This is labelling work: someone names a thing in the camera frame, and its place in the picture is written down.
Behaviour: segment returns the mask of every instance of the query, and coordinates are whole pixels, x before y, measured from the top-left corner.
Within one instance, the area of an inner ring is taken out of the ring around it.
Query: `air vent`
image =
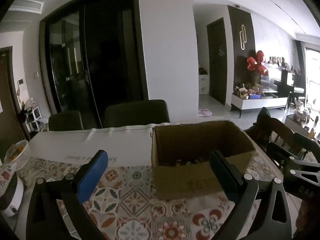
[[[14,0],[9,11],[21,11],[31,13],[42,13],[43,2],[35,0]]]

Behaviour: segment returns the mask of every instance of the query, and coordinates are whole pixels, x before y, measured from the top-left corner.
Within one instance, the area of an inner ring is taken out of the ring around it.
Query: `floral tile pattern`
[[[127,167],[123,175],[123,185],[138,188],[153,184],[152,169],[149,166]]]
[[[202,210],[190,216],[191,230],[196,240],[211,239],[226,217],[220,208]]]
[[[185,199],[158,200],[156,189],[151,187],[151,217],[171,217],[174,215],[187,214]]]
[[[115,213],[119,204],[119,190],[111,187],[98,188],[90,198],[88,212],[94,210],[98,213]]]
[[[118,215],[120,217],[150,217],[150,195],[145,193],[147,190],[141,188],[131,188],[126,194],[120,193],[120,204],[118,209]]]
[[[121,219],[117,221],[115,240],[150,240],[150,219]]]
[[[76,173],[79,165],[31,157],[17,172],[31,194],[39,177],[47,181]],[[274,172],[255,155],[247,172],[255,179],[271,181]],[[81,239],[63,201],[57,200],[61,216],[72,236]],[[260,201],[255,201],[240,237],[247,235]],[[109,240],[209,240],[234,207],[223,192],[190,199],[158,200],[148,166],[110,167],[105,170],[89,201],[83,207]]]
[[[125,170],[125,167],[107,168],[98,186],[112,187],[114,189],[121,188],[123,186],[123,174]]]
[[[192,239],[188,216],[156,218],[152,222],[154,240],[189,240]]]

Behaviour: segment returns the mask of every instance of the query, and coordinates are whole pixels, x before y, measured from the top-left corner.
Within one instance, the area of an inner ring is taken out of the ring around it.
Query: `chair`
[[[49,117],[50,131],[77,131],[83,130],[81,114],[79,111],[66,111],[53,114]]]
[[[167,103],[164,100],[145,100],[108,106],[104,116],[104,128],[150,123],[170,122]]]
[[[278,138],[281,138],[283,140],[281,146],[284,147],[287,144],[289,151],[293,154],[298,155],[302,150],[302,147],[295,142],[292,130],[278,119],[271,118],[269,111],[264,107],[258,114],[257,122],[245,132],[264,151],[267,144],[272,140],[273,132],[276,134],[275,142],[277,142]]]

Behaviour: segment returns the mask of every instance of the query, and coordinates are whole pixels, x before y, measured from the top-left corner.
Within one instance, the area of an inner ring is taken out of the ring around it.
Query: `storage box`
[[[178,199],[222,191],[208,161],[174,166],[177,160],[208,160],[215,149],[241,173],[255,151],[247,135],[230,121],[154,127],[151,162],[157,198]]]
[[[249,99],[260,99],[261,95],[257,95],[257,94],[249,94]]]

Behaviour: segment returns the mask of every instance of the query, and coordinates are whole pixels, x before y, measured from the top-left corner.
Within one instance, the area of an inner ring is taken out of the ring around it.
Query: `door frame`
[[[22,134],[24,135],[25,139],[30,141],[31,137],[30,137],[30,133],[29,133],[29,130],[28,130],[26,124],[21,123],[18,119],[18,115],[21,113],[21,109],[20,109],[20,104],[19,104],[18,98],[17,98],[17,94],[15,92],[15,82],[14,82],[14,77],[13,77],[13,65],[12,65],[12,46],[0,48],[0,53],[1,52],[8,52],[8,56],[9,56],[9,62],[8,62],[8,66],[6,69],[6,76],[7,76],[8,86],[9,86],[8,92],[9,92],[12,110],[15,113],[15,117],[16,117],[16,120],[19,124],[19,127],[20,127]]]
[[[210,66],[211,66],[211,62],[210,62],[210,48],[209,48],[209,36],[208,36],[208,26],[209,25],[214,25],[214,24],[217,24],[217,23],[220,23],[220,22],[222,22],[223,23],[223,28],[224,28],[224,36],[225,36],[225,38],[226,38],[226,61],[227,61],[227,76],[226,76],[226,91],[225,91],[225,98],[224,98],[224,100],[223,100],[223,103],[222,102],[220,102],[219,100],[217,100],[216,98],[214,98],[214,97],[212,97],[211,95],[210,95],[210,89],[211,89],[211,83],[210,82],[213,82],[212,80],[211,80],[211,69],[210,69]],[[226,105],[226,101],[227,101],[227,90],[228,90],[228,87],[227,87],[227,80],[228,80],[228,52],[227,52],[227,37],[226,37],[226,28],[225,28],[225,25],[224,25],[224,18],[223,17],[221,17],[221,18],[219,18],[219,19],[217,19],[217,20],[215,20],[215,21],[213,21],[213,22],[211,22],[211,23],[209,23],[209,24],[207,24],[207,26],[206,26],[206,31],[207,31],[207,38],[208,38],[208,56],[209,56],[209,96],[211,96],[212,98],[214,98],[215,100],[217,100],[219,103],[221,103],[222,105]]]
[[[79,10],[79,28],[84,31],[84,11],[85,4],[91,0],[71,0],[64,4],[63,6],[57,8],[55,11],[47,15],[40,21],[39,24],[39,61],[40,61],[40,73],[44,87],[44,93],[46,97],[47,104],[49,106],[49,110],[51,114],[56,114],[60,112],[60,103],[59,98],[57,96],[57,91],[55,89],[55,85],[52,83],[53,80],[53,72],[51,66],[51,58],[50,58],[50,44],[49,44],[49,25],[60,20],[62,17],[67,16],[75,10]],[[134,24],[134,38],[136,42],[136,55],[138,62],[138,69],[140,74],[140,82],[141,82],[141,93],[143,100],[148,100],[148,86],[147,86],[147,77],[146,77],[146,68],[144,62],[144,53],[143,53],[143,44],[142,44],[142,33],[141,33],[141,22],[140,22],[140,8],[139,8],[139,0],[133,0],[133,24]],[[93,101],[94,107],[96,108],[96,119],[98,124],[100,123],[102,128],[101,120],[103,117],[100,117],[97,106],[95,103],[95,99],[92,92],[92,85],[90,79],[90,72],[88,68],[87,62],[87,54],[86,54],[86,44],[85,38],[80,37],[80,49],[81,56],[83,60],[84,70],[88,77],[88,92],[91,100]]]

